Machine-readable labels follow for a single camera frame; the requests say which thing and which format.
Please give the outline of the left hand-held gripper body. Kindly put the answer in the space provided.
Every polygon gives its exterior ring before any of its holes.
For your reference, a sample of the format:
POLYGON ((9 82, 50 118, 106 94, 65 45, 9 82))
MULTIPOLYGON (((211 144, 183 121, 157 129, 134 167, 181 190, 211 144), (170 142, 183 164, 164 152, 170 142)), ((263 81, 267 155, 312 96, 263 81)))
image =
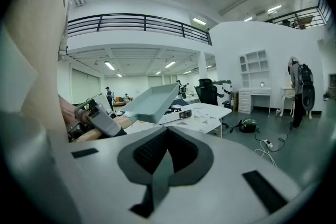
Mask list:
MULTIPOLYGON (((103 93, 99 93, 82 103, 75 104, 74 106, 76 107, 75 115, 77 115, 80 109, 89 112, 101 109, 112 119, 117 117, 116 113, 111 109, 107 97, 103 93)), ((99 138, 108 138, 97 130, 89 121, 87 124, 84 124, 79 120, 76 120, 72 125, 67 126, 67 134, 69 142, 84 142, 99 138)))

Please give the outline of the person's left hand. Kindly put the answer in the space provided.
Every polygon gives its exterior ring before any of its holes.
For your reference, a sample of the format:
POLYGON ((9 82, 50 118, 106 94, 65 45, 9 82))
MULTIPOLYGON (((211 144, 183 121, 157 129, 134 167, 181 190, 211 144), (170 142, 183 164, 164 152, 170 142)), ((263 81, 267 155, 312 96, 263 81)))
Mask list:
POLYGON ((76 107, 58 95, 59 104, 61 108, 62 117, 64 119, 65 125, 69 126, 72 125, 76 120, 81 121, 84 124, 87 124, 88 120, 87 117, 89 115, 89 111, 80 109, 75 115, 76 107))

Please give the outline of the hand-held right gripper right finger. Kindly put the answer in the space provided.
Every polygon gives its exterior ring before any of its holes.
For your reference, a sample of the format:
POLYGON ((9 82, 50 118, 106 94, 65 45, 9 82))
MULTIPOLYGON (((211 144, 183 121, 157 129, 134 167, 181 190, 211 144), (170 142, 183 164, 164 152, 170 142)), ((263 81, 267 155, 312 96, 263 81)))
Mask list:
POLYGON ((212 149, 176 127, 167 128, 167 150, 174 170, 168 180, 170 187, 197 184, 213 165, 212 149))

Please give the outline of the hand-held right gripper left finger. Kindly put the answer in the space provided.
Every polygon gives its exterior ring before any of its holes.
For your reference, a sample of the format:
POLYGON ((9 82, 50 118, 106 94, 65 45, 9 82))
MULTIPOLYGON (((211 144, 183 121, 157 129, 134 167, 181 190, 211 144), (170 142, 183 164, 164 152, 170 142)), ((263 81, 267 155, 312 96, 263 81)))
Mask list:
POLYGON ((151 183, 155 170, 167 151, 167 128, 157 131, 125 146, 117 162, 132 183, 151 183))

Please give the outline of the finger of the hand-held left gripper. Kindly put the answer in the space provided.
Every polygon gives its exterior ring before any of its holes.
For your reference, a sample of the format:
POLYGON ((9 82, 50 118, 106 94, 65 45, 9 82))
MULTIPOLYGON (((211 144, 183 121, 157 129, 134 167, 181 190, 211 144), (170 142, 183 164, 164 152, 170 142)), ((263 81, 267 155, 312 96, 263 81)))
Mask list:
POLYGON ((91 111, 88 115, 88 121, 107 137, 127 135, 123 128, 101 109, 91 111))

